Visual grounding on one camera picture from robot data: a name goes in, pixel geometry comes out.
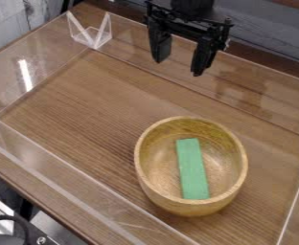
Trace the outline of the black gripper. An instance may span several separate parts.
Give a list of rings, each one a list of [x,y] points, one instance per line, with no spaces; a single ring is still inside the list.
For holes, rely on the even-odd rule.
[[[171,36],[196,42],[191,72],[199,77],[211,67],[218,50],[224,50],[230,17],[215,11],[215,0],[145,0],[144,23],[148,29],[151,55],[162,63],[171,54]]]

